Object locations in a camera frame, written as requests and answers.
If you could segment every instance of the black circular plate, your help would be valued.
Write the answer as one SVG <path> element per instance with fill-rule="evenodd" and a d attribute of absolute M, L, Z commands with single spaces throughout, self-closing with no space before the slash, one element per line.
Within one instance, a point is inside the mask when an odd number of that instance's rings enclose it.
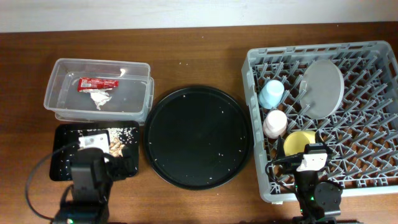
<path fill-rule="evenodd" d="M 250 122 L 221 90 L 177 90 L 150 112 L 144 131 L 146 156 L 167 182 L 190 190 L 217 187 L 245 165 L 253 148 Z"/>

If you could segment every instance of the yellow bowl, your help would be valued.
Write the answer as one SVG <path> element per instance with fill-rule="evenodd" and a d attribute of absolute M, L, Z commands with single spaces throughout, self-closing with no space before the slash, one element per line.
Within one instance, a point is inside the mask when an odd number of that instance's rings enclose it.
<path fill-rule="evenodd" d="M 304 152 L 306 144 L 315 143 L 315 131 L 296 131 L 287 136 L 284 143 L 286 156 Z"/>

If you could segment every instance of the clear plastic bin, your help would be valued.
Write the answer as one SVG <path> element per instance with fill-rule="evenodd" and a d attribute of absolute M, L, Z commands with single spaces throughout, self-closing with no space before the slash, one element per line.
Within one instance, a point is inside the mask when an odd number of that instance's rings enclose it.
<path fill-rule="evenodd" d="M 119 80 L 111 100 L 96 108 L 89 93 L 77 91 L 81 77 Z M 62 121 L 137 121 L 144 124 L 152 107 L 154 80 L 146 63 L 61 58 L 52 70 L 44 107 Z"/>

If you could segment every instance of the black tray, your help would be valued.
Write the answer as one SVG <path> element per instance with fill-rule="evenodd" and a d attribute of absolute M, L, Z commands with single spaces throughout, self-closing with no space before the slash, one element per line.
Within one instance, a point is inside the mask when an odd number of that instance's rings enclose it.
<path fill-rule="evenodd" d="M 247 114 L 228 94 L 207 86 L 173 92 L 150 112 L 144 148 L 167 182 L 190 190 L 231 180 L 253 148 Z"/>
<path fill-rule="evenodd" d="M 131 150 L 132 155 L 134 156 L 134 164 L 138 171 L 139 124 L 135 121 L 61 124 L 55 130 L 53 151 L 72 142 L 77 142 L 78 145 L 79 137 L 105 133 L 108 128 L 126 128 L 128 130 L 127 133 L 133 137 L 126 142 L 125 145 Z M 121 134 L 119 137 L 121 137 L 123 141 L 126 141 L 127 139 L 125 134 Z M 77 145 L 60 152 L 51 158 L 50 178 L 52 180 L 72 180 L 69 162 L 73 158 L 74 153 L 78 150 Z"/>

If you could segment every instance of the wooden table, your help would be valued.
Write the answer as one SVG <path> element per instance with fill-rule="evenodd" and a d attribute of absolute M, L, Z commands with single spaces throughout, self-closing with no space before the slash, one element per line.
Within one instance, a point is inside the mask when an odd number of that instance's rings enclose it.
<path fill-rule="evenodd" d="M 31 168 L 51 152 L 60 124 L 43 107 L 58 58 L 147 62 L 154 104 L 171 89 L 204 84 L 244 105 L 241 67 L 249 49 L 367 40 L 386 40 L 398 53 L 398 22 L 0 34 L 0 223 L 45 223 L 28 209 L 23 192 Z M 114 183 L 111 222 L 275 223 L 300 215 L 297 202 L 261 200 L 253 158 L 231 182 L 204 191 L 166 183 L 143 153 L 139 168 L 136 177 Z M 54 216 L 68 184 L 49 179 L 47 162 L 32 184 L 34 206 Z M 341 211 L 339 220 L 397 223 L 398 195 L 344 198 Z"/>

